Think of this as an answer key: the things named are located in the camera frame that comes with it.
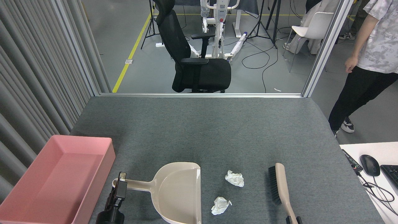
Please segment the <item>person's hand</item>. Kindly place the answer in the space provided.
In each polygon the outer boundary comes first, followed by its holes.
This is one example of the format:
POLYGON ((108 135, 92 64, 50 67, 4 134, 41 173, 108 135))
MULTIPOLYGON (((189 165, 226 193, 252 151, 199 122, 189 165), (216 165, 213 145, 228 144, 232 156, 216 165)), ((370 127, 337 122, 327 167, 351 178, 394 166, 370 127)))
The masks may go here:
POLYGON ((351 73, 354 67, 358 63, 358 56, 357 55, 351 55, 346 62, 344 63, 345 65, 345 72, 346 73, 351 73))

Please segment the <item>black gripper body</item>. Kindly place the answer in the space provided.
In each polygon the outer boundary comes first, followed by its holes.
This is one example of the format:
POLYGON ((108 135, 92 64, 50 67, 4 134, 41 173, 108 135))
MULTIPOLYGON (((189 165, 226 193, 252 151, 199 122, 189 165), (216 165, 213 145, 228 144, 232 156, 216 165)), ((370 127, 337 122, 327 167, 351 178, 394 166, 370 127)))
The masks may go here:
POLYGON ((120 211, 102 211, 98 214, 96 224, 123 224, 125 215, 120 211))

